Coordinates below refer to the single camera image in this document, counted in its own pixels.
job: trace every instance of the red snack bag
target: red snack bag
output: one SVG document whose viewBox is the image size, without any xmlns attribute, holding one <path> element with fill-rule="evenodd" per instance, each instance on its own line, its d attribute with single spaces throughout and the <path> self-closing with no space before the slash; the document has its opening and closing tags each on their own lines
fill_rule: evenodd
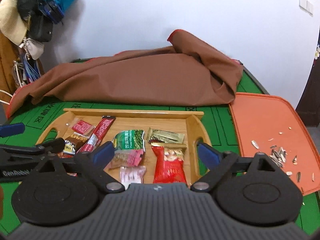
<svg viewBox="0 0 320 240">
<path fill-rule="evenodd" d="M 72 158 L 73 157 L 73 155 L 71 155 L 71 154 L 65 154 L 65 153 L 63 153 L 63 152 L 61 152 L 61 153 L 58 153 L 58 157 L 59 158 Z"/>
<path fill-rule="evenodd" d="M 97 148 L 115 119 L 114 116 L 103 116 L 97 127 L 93 130 L 89 140 L 77 152 L 92 152 Z"/>
<path fill-rule="evenodd" d="M 89 124 L 79 118 L 75 118 L 70 124 L 73 131 L 88 136 L 91 134 L 92 130 L 95 128 L 94 125 Z"/>
<path fill-rule="evenodd" d="M 151 143 L 157 156 L 153 183 L 183 182 L 187 184 L 183 171 L 183 154 L 187 146 L 176 143 Z"/>
</svg>

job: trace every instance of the red snack stick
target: red snack stick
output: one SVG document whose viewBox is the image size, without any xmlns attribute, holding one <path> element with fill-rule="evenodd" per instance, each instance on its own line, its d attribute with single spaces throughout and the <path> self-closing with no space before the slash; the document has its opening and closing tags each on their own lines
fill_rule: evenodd
<svg viewBox="0 0 320 240">
<path fill-rule="evenodd" d="M 157 156 L 153 183 L 183 182 L 187 184 L 183 171 L 183 153 L 185 144 L 151 143 Z"/>
<path fill-rule="evenodd" d="M 114 116 L 103 116 L 97 127 L 93 130 L 89 140 L 78 150 L 78 152 L 92 152 L 97 148 L 115 119 Z"/>
</svg>

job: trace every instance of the straw hat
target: straw hat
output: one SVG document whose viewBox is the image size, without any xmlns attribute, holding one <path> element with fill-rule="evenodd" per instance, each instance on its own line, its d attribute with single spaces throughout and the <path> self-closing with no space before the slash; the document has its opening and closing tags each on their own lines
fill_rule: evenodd
<svg viewBox="0 0 320 240">
<path fill-rule="evenodd" d="M 27 32 L 27 24 L 18 13 L 17 0 L 1 0 L 0 30 L 14 44 L 21 44 Z"/>
</svg>

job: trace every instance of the blue gripper pad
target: blue gripper pad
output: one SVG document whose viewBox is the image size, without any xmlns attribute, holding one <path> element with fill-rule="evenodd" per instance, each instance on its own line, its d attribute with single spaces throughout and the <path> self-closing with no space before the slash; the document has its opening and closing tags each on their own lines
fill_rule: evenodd
<svg viewBox="0 0 320 240">
<path fill-rule="evenodd" d="M 90 153 L 89 158 L 96 168 L 104 169 L 114 156 L 115 148 L 113 147 L 113 143 L 108 141 Z"/>
<path fill-rule="evenodd" d="M 218 150 L 203 142 L 199 142 L 197 144 L 197 150 L 200 160 L 209 170 L 212 170 L 220 164 L 222 160 L 222 153 Z"/>
<path fill-rule="evenodd" d="M 23 133 L 25 128 L 22 122 L 0 125 L 0 137 L 9 137 Z"/>
</svg>

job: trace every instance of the brown fabric cover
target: brown fabric cover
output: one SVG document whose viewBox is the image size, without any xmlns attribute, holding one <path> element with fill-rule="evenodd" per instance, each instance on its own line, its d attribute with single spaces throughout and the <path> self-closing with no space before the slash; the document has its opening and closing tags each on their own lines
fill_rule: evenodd
<svg viewBox="0 0 320 240">
<path fill-rule="evenodd" d="M 98 101 L 165 106 L 205 106 L 234 100 L 242 66 L 194 35 L 174 31 L 172 46 L 125 51 L 82 64 L 60 64 L 19 89 L 7 115 L 30 95 L 63 101 Z"/>
</svg>

